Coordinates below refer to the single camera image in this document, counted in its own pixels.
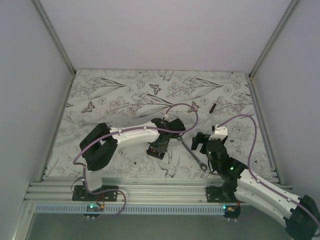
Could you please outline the black fuse box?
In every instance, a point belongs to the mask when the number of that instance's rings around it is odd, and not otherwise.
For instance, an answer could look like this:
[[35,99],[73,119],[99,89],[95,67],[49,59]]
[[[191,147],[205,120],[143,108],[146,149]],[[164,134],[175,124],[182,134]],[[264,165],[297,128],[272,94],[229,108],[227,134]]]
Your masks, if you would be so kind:
[[149,148],[146,150],[146,154],[153,158],[162,160],[165,156],[166,150],[162,150],[158,147],[150,145]]

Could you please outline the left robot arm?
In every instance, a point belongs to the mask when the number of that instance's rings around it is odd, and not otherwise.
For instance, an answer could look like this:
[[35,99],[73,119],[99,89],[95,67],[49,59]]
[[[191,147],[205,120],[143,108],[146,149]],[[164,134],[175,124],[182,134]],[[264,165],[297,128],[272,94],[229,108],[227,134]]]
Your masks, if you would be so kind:
[[117,149],[149,143],[146,153],[162,160],[170,139],[185,131],[185,125],[179,118],[171,122],[154,118],[145,124],[124,128],[98,124],[79,144],[81,156],[85,160],[84,195],[91,201],[101,197],[102,169],[109,164]]

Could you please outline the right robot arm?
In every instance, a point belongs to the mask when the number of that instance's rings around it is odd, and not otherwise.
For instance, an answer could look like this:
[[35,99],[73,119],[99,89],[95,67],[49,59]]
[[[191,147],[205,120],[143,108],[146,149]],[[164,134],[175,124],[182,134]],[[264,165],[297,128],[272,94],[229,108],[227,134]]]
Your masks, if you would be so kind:
[[215,188],[226,202],[247,203],[279,222],[294,240],[311,240],[320,235],[320,211],[315,200],[287,192],[254,173],[239,160],[229,156],[226,135],[197,133],[191,150],[201,145],[200,153],[207,157],[213,171],[224,180]]

